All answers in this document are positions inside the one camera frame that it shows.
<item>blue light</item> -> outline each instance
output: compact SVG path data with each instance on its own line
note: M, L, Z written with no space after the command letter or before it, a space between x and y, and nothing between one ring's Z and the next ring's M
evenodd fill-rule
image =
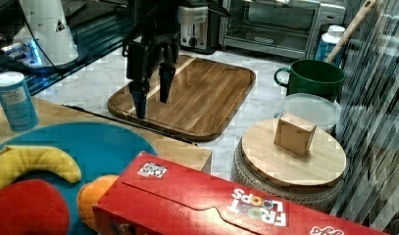
M41 65L42 64L42 60L40 58L40 54L39 54L39 50L37 49L37 45L34 42L34 40L31 40L30 42L31 42L31 44L30 44L31 45L31 49L33 50L33 53L36 56L37 63Z

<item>clear plastic lid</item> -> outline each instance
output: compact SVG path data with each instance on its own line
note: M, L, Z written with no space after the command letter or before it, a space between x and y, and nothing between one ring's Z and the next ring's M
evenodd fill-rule
M340 106L320 96L292 94L282 101L281 111L314 123L322 130L331 129L340 117Z

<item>red toy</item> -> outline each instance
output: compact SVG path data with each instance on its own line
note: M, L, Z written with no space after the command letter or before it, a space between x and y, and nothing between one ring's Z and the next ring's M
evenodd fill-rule
M110 234L382 234L141 153L94 206Z
M65 199L46 181L20 181L0 190L2 235L65 235L69 224Z

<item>kitchen appliance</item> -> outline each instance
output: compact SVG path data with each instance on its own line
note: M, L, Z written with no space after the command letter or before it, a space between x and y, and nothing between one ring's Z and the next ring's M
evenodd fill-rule
M219 42L295 59L313 59L323 31L342 24L344 0L224 0Z
M8 52L9 56L20 57L20 61L32 69L59 67L77 59L78 51L61 0L21 0L20 4L25 26L14 41L25 47L15 55Z
M214 53L218 46L220 15L207 7L179 7L180 47L202 54Z

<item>green mug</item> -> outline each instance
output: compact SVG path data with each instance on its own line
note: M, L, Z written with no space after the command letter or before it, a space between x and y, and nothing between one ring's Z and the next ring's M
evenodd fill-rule
M281 71L290 73L288 84L278 80ZM275 82L287 88L286 95L306 93L324 97L330 102L336 100L345 80L345 73L340 68L315 60L300 60L289 68L281 68L274 74Z

